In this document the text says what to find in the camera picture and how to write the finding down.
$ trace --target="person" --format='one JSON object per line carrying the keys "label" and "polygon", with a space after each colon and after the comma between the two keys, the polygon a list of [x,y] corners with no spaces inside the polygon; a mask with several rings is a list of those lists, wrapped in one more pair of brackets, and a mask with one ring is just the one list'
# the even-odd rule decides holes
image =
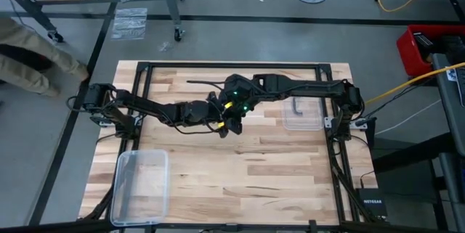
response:
{"label": "person", "polygon": [[[11,18],[0,18],[0,44],[20,47],[42,55],[80,81],[89,77],[85,65]],[[42,73],[4,54],[0,54],[0,80],[50,97],[56,97],[60,93]]]}

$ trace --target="butcher block tabletop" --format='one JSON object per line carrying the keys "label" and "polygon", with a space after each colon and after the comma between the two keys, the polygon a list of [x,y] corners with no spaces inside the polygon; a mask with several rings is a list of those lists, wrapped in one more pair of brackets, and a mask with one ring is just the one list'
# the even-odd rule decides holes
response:
{"label": "butcher block tabletop", "polygon": [[[137,63],[119,62],[113,81],[117,89],[132,90]],[[331,69],[334,80],[346,78],[353,83],[347,63],[331,64]],[[204,100],[210,91],[219,91],[187,80],[224,81],[233,73],[247,78],[276,73],[315,80],[315,71],[309,69],[154,68],[148,99],[162,104]],[[147,116],[139,149],[162,149],[169,154],[169,213],[164,222],[305,225],[316,220],[319,225],[339,224],[325,132],[287,130],[282,108],[282,102],[257,105],[243,119],[243,133],[230,132],[224,139],[218,134],[183,135]],[[102,128],[100,136],[114,132],[114,128]],[[352,131],[352,135],[366,140],[361,131]],[[111,137],[98,143],[79,216],[90,213],[110,189],[120,141]],[[373,170],[370,151],[359,139],[346,142],[346,146],[352,180],[359,187],[360,176]],[[377,187],[373,173],[364,176],[363,183]],[[349,198],[344,189],[342,194],[350,219]]]}

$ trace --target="gray floor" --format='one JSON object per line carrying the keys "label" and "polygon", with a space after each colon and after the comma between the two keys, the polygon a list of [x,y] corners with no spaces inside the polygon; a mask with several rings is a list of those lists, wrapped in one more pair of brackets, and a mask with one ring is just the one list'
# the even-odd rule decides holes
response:
{"label": "gray floor", "polygon": [[[383,1],[387,7],[396,7],[405,0]],[[465,7],[465,0],[460,2]],[[118,5],[118,8],[123,7],[147,7],[150,14],[166,13],[163,2]],[[44,11],[104,13],[107,8],[107,4],[60,5],[44,7]],[[326,0],[316,5],[297,0],[186,0],[179,4],[179,8],[184,15],[456,20],[448,0],[417,0],[403,11],[391,14],[380,12],[373,0]],[[7,0],[0,0],[0,9],[11,10]],[[32,19],[25,18],[24,21],[40,34],[45,34]],[[102,21],[52,19],[52,22],[67,41],[60,44],[60,48],[87,62]],[[395,45],[406,27],[195,21],[183,22],[183,25],[187,34],[178,44],[172,40],[173,28],[169,21],[149,21],[143,40],[112,41],[107,36],[92,82],[111,82],[119,60],[348,62],[354,82],[366,99],[406,80]],[[172,43],[172,49],[160,52],[159,46],[163,42]],[[0,226],[27,223],[68,115],[64,100],[77,92],[78,81],[72,76],[56,69],[50,74],[62,88],[57,99],[40,97],[8,85],[0,87],[0,100],[4,101],[0,108],[0,137],[3,141],[0,149]],[[377,129],[380,131],[399,123],[438,98],[434,88],[413,91],[377,115]],[[377,105],[370,105],[368,110]],[[447,123],[438,104],[380,137],[420,142],[445,131]],[[76,219],[98,133],[99,128],[88,116],[80,114],[42,223]],[[411,179],[409,176],[394,174],[379,177],[379,181],[380,184],[396,185]],[[411,189],[398,190],[390,189],[399,193]],[[434,228],[431,205],[396,195],[390,195],[387,202],[393,223]]]}

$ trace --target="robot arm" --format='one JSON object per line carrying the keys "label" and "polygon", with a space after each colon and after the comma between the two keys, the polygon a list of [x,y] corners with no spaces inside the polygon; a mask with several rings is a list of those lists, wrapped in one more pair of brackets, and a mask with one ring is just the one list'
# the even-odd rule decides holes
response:
{"label": "robot arm", "polygon": [[[210,129],[205,133],[217,132],[224,138],[229,131],[241,134],[242,118],[260,102],[274,102],[288,97],[331,98],[340,111],[332,120],[330,136],[338,140],[350,140],[349,124],[352,116],[363,108],[359,89],[347,80],[298,81],[277,74],[254,75],[249,80],[233,74],[227,77],[224,84],[225,87],[218,97],[212,91],[206,101],[166,105],[116,89],[110,84],[92,84],[84,99],[83,108],[88,113],[101,114],[105,120],[114,123],[117,136],[126,139],[134,138],[140,131],[137,119],[123,114],[119,107],[151,115],[176,129],[177,126],[205,125]],[[218,123],[218,128],[213,129],[210,123]]]}

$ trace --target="red container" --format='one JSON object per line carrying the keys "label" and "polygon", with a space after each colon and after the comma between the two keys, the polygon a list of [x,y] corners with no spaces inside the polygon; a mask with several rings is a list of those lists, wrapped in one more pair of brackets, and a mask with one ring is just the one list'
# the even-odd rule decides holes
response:
{"label": "red container", "polygon": [[429,40],[434,40],[442,35],[465,35],[465,26],[452,25],[409,25],[407,31],[397,40],[400,58],[409,76],[419,76],[429,73],[431,63],[422,60],[419,48],[416,45],[413,33],[423,33]]}

